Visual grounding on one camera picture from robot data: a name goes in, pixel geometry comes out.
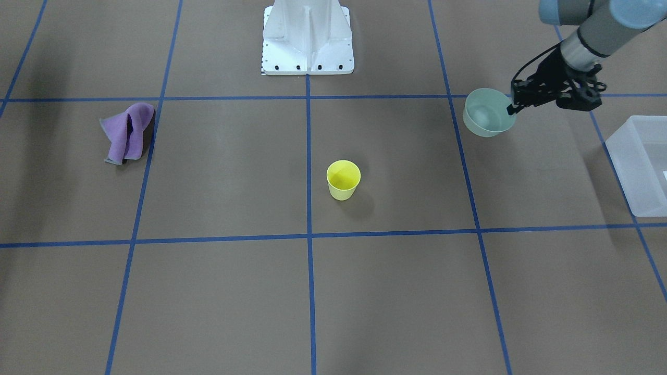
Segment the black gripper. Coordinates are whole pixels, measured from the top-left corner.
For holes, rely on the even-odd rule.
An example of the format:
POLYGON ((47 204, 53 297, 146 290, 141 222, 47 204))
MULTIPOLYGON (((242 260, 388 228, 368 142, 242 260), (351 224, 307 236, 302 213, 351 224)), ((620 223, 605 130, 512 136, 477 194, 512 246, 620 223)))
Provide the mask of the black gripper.
POLYGON ((540 53, 527 62, 515 74, 511 82, 512 103, 507 106, 508 116, 515 116, 522 111, 522 107, 537 107, 557 99, 557 94, 563 88, 564 68, 571 67, 565 61, 561 45, 553 45, 550 49, 540 53), (537 69, 527 79, 518 79, 520 73, 535 61, 544 57, 537 69))

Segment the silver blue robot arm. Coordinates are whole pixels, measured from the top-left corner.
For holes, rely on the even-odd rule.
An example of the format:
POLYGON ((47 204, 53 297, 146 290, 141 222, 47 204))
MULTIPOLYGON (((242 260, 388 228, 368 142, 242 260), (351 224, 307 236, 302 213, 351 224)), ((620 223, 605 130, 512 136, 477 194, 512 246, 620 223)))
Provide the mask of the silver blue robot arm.
POLYGON ((663 22, 665 12, 665 1, 541 1, 543 23, 576 31, 534 57, 537 69, 526 79, 512 78, 507 113, 550 102, 567 110, 596 109, 607 89, 597 79, 603 60, 663 22))

